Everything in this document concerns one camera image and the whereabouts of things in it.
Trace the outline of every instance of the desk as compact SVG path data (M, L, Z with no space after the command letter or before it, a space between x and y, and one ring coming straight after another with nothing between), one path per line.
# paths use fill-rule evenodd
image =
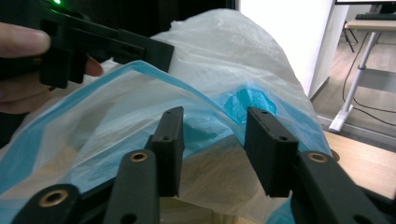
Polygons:
M396 32L396 21L354 20L348 22L345 27L347 29L369 31L371 32L371 36L361 59L361 63L358 66L356 76L353 79L346 102L329 127L329 131L332 133L339 133L344 126L344 123L353 108L351 102L358 86L396 93L396 73L366 68L367 60L378 36L377 32Z

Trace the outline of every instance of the hand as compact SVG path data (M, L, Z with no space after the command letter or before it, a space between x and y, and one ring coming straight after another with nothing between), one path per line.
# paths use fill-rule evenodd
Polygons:
M2 22L0 31L0 57L40 55L50 48L50 37L42 31ZM89 58L85 71L88 75L98 77L102 75L103 68L99 62ZM51 95L50 87L39 82L38 71L0 80L0 112L32 112L46 103Z

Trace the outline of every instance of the black cable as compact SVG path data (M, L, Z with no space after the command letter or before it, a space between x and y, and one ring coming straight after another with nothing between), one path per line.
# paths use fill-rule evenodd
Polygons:
M367 32L366 35L364 36L363 41L361 42L361 47L359 48L358 52L356 53L355 59L353 60L352 65L349 67L349 71L347 72L346 79L344 80L344 86L343 86L343 100L344 100L344 102L346 101L346 99L345 99L345 88L346 88L346 84L347 84L347 79L350 76L350 72L352 71L353 65L355 64L356 60L358 59L359 54L361 53L361 49L362 49L362 47L364 45L364 42L367 39L368 34L369 33ZM355 103L357 105L360 105L360 106L363 106L363 107L366 107L366 108L369 108L369 109L382 111L382 112L388 112L388 113L396 113L396 111L374 108L374 107L371 107L371 106L368 106L368 105L362 105L355 99L355 97L353 97L353 100L355 101ZM389 123L389 122L386 122L386 121L384 121L382 119L379 119L376 116L374 116L374 115L372 115L372 114L370 114L370 113L368 113L368 112L366 112L366 111L364 111L362 109L356 108L355 106L353 106L352 108L356 109L356 110L360 111L361 113L364 113L364 114L366 114L366 115L368 115L368 116L372 117L373 119L376 119L376 120L378 120L380 122L383 122L383 123L388 124L390 126L396 126L396 124Z

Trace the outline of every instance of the wooden floor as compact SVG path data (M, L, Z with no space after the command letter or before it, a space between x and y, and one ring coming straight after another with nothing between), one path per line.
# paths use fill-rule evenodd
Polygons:
M341 109L344 103L343 99L347 98L352 79L356 74L357 67L361 62L361 57L370 38L370 35L366 36L366 32L354 31L353 34L359 41L359 43L356 43L351 33L347 33L352 40L355 52L351 51L348 43L341 36L335 58L333 59L329 81L323 86L317 96L312 99L314 109L318 115L327 120L327 122L321 122L325 130L328 128L327 125L330 125L329 122L335 118ZM396 72L396 32L383 33L380 36L378 43L370 54L367 67ZM396 140L395 93L358 87L353 105L354 109L350 113L346 125Z

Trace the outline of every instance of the brass screw hole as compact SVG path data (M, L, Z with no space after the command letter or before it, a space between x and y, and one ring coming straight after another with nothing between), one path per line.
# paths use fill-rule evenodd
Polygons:
M45 194L38 203L41 207L52 207L63 202L69 193L65 189L55 189Z
M131 161L145 161L149 157L148 154L144 152L136 152L132 154L130 160Z
M327 162L327 158L324 157L322 154L317 153L317 152L311 152L308 154L309 159L311 161L316 161L316 162Z

